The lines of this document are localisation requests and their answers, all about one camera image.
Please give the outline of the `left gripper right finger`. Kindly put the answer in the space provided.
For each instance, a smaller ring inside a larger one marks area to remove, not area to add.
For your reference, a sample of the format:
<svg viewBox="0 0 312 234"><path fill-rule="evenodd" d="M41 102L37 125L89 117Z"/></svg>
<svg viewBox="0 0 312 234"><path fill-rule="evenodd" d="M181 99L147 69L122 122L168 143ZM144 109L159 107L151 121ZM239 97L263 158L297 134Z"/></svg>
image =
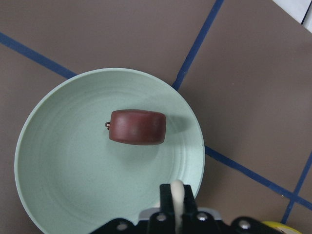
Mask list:
<svg viewBox="0 0 312 234"><path fill-rule="evenodd" d="M218 234L219 213L210 208L198 208L190 185L184 185L182 214L183 234Z"/></svg>

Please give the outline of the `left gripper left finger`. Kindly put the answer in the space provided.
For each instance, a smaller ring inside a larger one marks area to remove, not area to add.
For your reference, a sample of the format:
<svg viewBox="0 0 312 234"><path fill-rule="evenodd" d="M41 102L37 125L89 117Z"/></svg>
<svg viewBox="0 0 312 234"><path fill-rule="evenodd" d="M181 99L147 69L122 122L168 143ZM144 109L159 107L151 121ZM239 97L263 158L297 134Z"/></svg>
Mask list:
<svg viewBox="0 0 312 234"><path fill-rule="evenodd" d="M175 213L170 184L162 184L160 189L160 208L150 216L149 234L174 234Z"/></svg>

